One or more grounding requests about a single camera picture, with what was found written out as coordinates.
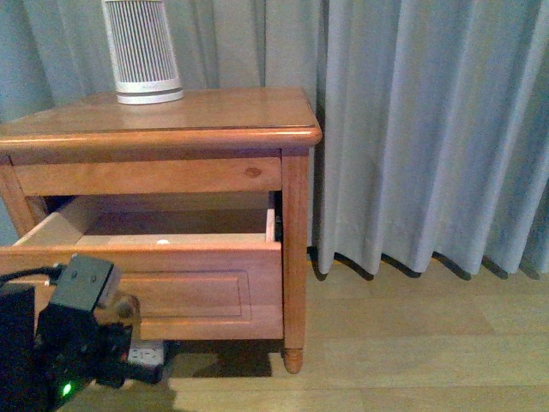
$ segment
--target wooden drawer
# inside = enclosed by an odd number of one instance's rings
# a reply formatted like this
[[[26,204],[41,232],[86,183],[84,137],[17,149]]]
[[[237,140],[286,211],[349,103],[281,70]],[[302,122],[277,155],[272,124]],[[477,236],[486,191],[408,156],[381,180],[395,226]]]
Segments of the wooden drawer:
[[[34,162],[15,164],[14,170],[26,196],[279,191],[282,185],[280,155]]]
[[[3,273],[113,261],[141,305],[143,339],[282,338],[281,243],[267,193],[77,197],[15,245]],[[37,310],[52,288],[39,276]]]

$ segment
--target nightstand top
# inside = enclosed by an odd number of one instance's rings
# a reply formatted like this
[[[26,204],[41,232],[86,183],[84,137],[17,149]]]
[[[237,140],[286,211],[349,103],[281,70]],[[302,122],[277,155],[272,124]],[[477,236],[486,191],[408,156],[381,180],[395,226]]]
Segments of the nightstand top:
[[[86,148],[288,148],[321,138],[301,88],[185,91],[155,105],[102,93],[0,124],[0,153]]]

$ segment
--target open drawer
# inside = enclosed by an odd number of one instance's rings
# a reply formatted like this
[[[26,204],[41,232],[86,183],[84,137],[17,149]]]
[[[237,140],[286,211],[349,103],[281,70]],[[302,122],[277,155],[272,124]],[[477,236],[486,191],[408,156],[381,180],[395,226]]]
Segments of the open drawer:
[[[142,339],[282,338],[281,243],[268,193],[76,197],[11,247],[0,272],[113,261]],[[52,292],[37,286],[37,311]]]

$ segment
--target knot in wood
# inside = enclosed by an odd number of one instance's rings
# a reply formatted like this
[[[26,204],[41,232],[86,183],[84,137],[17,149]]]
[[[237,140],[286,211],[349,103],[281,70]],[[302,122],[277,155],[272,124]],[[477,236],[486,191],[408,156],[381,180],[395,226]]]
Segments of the knot in wood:
[[[248,167],[245,172],[246,176],[249,176],[251,178],[256,178],[261,173],[261,169],[258,169],[257,167]]]

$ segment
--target drawer front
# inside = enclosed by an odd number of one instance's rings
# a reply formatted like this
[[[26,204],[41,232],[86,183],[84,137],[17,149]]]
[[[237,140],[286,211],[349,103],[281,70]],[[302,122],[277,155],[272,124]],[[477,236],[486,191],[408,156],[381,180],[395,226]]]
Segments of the drawer front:
[[[278,157],[15,166],[26,196],[278,191]]]
[[[118,289],[140,302],[142,339],[280,339],[281,249],[279,243],[266,245],[263,250],[202,245],[194,251],[14,247],[10,254],[0,251],[0,267],[10,271],[66,263],[74,252],[86,253],[122,269]],[[24,282],[37,286],[38,312],[54,289],[36,279]]]

